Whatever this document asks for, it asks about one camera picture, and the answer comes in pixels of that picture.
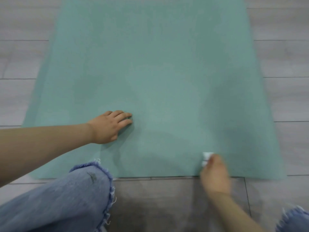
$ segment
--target large sheet of paper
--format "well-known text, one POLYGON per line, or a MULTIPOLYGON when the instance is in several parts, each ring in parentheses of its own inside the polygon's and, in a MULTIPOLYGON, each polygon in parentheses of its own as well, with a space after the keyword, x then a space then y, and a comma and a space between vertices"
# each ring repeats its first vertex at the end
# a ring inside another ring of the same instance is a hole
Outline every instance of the large sheet of paper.
POLYGON ((232 176, 284 177, 242 0, 66 0, 23 126, 118 109, 134 123, 117 141, 32 176, 98 158, 115 177, 192 176, 217 152, 232 176))

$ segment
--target gray wooden floor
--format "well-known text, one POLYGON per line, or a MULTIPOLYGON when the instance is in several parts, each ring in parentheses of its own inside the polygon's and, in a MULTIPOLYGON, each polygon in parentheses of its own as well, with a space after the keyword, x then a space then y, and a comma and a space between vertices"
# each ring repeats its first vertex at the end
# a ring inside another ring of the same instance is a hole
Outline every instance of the gray wooden floor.
MULTIPOLYGON (((0 0, 0 128, 24 119, 61 0, 0 0)), ((288 177, 233 179, 233 196, 274 231, 282 207, 309 210, 309 0, 246 0, 288 177)), ((0 204, 46 181, 24 176, 0 204)), ((109 231, 221 231, 197 178, 115 181, 109 231)))

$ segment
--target small white object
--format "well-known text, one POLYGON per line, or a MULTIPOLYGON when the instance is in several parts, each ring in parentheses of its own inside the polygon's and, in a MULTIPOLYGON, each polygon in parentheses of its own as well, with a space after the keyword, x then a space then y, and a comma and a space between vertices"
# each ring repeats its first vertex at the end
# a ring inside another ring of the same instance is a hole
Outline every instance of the small white object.
POLYGON ((212 154, 214 154, 214 152, 203 152, 202 167, 206 166, 206 164, 208 163, 208 160, 210 159, 212 154))

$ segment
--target fingers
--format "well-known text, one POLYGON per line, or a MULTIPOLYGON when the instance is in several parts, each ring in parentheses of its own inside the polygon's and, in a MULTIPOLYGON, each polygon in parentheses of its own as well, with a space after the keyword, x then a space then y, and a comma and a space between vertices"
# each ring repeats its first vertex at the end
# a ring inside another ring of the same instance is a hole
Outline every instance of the fingers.
POLYGON ((107 111, 105 113, 103 113, 103 116, 109 116, 112 113, 112 111, 107 111))
POLYGON ((119 130, 120 130, 120 129, 122 129, 122 128, 124 128, 124 127, 126 127, 127 125, 132 124, 132 123, 133 123, 133 121, 130 120, 130 119, 126 119, 126 120, 120 121, 120 122, 118 123, 118 128, 119 128, 119 130))
POLYGON ((120 122, 120 121, 122 121, 123 119, 125 119, 125 118, 127 118, 127 117, 131 117, 131 116, 132 116, 131 113, 125 112, 125 113, 121 113, 121 114, 119 114, 118 116, 116 116, 115 119, 116 119, 118 122, 120 122))
POLYGON ((123 113, 123 111, 120 111, 120 110, 118 110, 118 111, 113 111, 113 112, 110 114, 110 116, 111 116, 111 117, 116 117, 116 116, 118 116, 118 115, 121 114, 121 113, 123 113))

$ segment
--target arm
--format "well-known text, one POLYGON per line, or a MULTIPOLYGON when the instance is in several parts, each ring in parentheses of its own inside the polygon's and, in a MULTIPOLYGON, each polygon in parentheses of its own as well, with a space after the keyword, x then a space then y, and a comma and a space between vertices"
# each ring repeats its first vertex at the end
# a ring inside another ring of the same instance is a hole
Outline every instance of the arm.
POLYGON ((231 198, 231 183, 219 155, 212 155, 201 171, 203 187, 227 232, 264 232, 231 198))
POLYGON ((68 151, 116 140, 130 116, 108 111, 85 124, 0 130, 0 187, 68 151))

